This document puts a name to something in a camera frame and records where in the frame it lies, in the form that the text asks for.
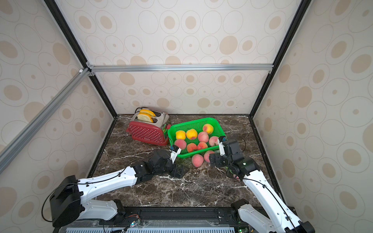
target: dark marble surface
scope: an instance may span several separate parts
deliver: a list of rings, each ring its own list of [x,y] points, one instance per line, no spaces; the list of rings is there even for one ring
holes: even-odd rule
[[[131,115],[120,115],[110,136],[94,176],[120,170],[132,161],[147,160],[151,152],[158,148],[167,149],[133,140],[126,132]],[[259,151],[254,133],[246,116],[232,115],[171,115],[171,124],[178,124],[205,117],[219,121],[228,138],[236,138],[243,150],[246,141],[245,156],[252,157],[261,167],[265,177],[270,181],[263,158]],[[152,180],[132,187],[114,190],[97,197],[97,200],[119,199],[124,206],[174,206],[174,207],[229,207],[241,198],[248,200],[254,207],[260,203],[239,180],[226,176],[225,169],[210,167],[204,162],[201,167],[194,167],[191,158],[177,158],[176,163],[190,167],[182,179],[169,176],[155,176]]]

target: aluminum frame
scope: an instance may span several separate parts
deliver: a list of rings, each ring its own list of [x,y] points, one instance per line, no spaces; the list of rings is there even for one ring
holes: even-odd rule
[[[17,135],[17,137],[6,146],[3,153],[0,155],[0,174],[88,74],[89,69],[85,68],[81,73],[78,73],[73,79],[71,79],[70,82],[52,99],[52,101],[50,101]]]
[[[92,72],[272,70],[271,63],[91,66]]]

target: black frame edge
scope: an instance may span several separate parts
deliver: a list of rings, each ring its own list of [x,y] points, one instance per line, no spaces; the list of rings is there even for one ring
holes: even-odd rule
[[[72,50],[74,51],[75,55],[79,59],[80,63],[84,68],[87,66],[87,58],[84,55],[84,52],[82,51],[81,47],[79,46],[79,43],[75,39],[74,34],[72,33],[69,25],[67,24],[65,18],[63,17],[60,9],[58,8],[57,3],[54,0],[44,0],[45,4],[47,5],[48,9],[50,10],[51,14],[53,15],[54,19],[56,20],[59,28],[61,29],[62,33],[64,34],[66,40],[69,42]],[[102,100],[104,101],[107,109],[109,110],[110,114],[115,118],[117,116],[117,113],[111,104],[109,98],[107,97],[104,89],[102,88],[100,82],[98,81],[97,77],[95,75],[90,76],[90,79],[95,86],[98,94],[101,96]]]
[[[251,128],[253,129],[255,138],[257,140],[259,150],[260,150],[261,155],[263,157],[264,164],[266,165],[269,177],[271,178],[271,181],[272,181],[272,184],[273,184],[273,188],[274,188],[275,192],[277,194],[279,194],[279,196],[281,197],[281,199],[283,201],[285,201],[285,199],[283,197],[283,194],[281,192],[281,189],[280,189],[280,185],[278,184],[276,176],[275,176],[275,173],[274,173],[274,171],[272,169],[271,163],[269,162],[269,158],[267,156],[266,150],[264,149],[263,142],[261,141],[259,133],[258,133],[258,130],[257,130],[255,124],[254,124],[254,120],[253,120],[252,116],[250,116],[250,115],[248,116],[248,118],[249,118],[249,121],[250,121]]]
[[[253,105],[253,108],[251,109],[251,112],[250,112],[250,116],[253,116],[255,115],[256,111],[258,110],[259,108],[259,105],[260,103],[262,102],[268,88],[269,88],[269,85],[271,84],[271,81],[273,79],[273,77],[275,76],[280,64],[281,64],[281,61],[283,59],[283,57],[285,56],[285,53],[286,51],[288,50],[289,48],[289,45],[291,43],[291,41],[293,40],[294,38],[294,35],[295,33],[297,32],[297,29],[304,17],[304,14],[305,12],[307,11],[310,3],[311,3],[312,0],[302,0],[301,4],[299,4],[299,7],[298,7],[298,10],[297,12],[295,13],[294,15],[294,18],[290,24],[290,27],[289,27],[289,30],[287,31],[286,35],[285,35],[285,38],[281,44],[281,47],[279,49],[279,52],[277,53],[276,55],[276,58],[273,62],[273,69],[271,71],[271,73],[269,73],[266,77],[266,80],[264,81],[264,84],[259,92],[259,95],[258,95],[258,98],[255,100],[255,103]]]
[[[109,130],[107,131],[107,134],[106,134],[106,136],[105,136],[104,142],[102,143],[102,145],[101,145],[101,147],[100,147],[100,150],[99,150],[98,153],[97,153],[97,156],[96,156],[96,158],[95,158],[95,160],[94,160],[94,162],[93,162],[93,164],[92,164],[92,167],[91,167],[91,169],[90,169],[90,171],[89,171],[89,173],[88,173],[87,178],[91,178],[91,177],[93,177],[93,174],[94,174],[94,172],[96,171],[97,165],[98,165],[98,163],[99,163],[99,161],[100,161],[100,159],[101,159],[102,153],[104,152],[104,149],[105,149],[105,147],[106,147],[106,144],[107,144],[107,142],[109,141],[109,138],[110,138],[110,136],[111,136],[111,134],[112,134],[112,131],[113,131],[113,129],[114,129],[114,126],[115,126],[117,120],[118,120],[118,116],[114,117],[113,122],[112,122],[112,124],[110,125]]]

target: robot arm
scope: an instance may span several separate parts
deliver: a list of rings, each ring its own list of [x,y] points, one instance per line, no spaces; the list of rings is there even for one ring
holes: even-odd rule
[[[120,201],[97,201],[93,198],[146,182],[156,175],[169,174],[182,178],[189,168],[174,164],[180,152],[181,149],[173,145],[169,151],[155,150],[148,161],[137,161],[109,174],[80,180],[75,176],[66,177],[50,196],[52,225],[62,227],[77,219],[103,219],[120,223],[125,214]]]
[[[227,140],[222,136],[219,142],[220,152],[210,154],[210,165],[228,167],[231,173],[250,188],[269,216],[268,219],[247,203],[237,208],[242,221],[259,233],[314,233],[312,225],[309,222],[303,223],[276,194],[258,164],[250,157],[244,158],[236,140]]]

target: bread slice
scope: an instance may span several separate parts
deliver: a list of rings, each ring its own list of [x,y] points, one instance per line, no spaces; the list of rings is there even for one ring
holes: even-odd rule
[[[139,113],[137,115],[137,119],[145,121],[145,122],[151,122],[151,123],[153,123],[153,119],[151,118],[151,116],[149,114],[146,114],[146,113]]]
[[[154,112],[150,111],[150,110],[147,110],[147,109],[141,109],[140,110],[140,113],[145,113],[145,114],[148,114],[152,117],[155,117],[156,115],[154,114]]]

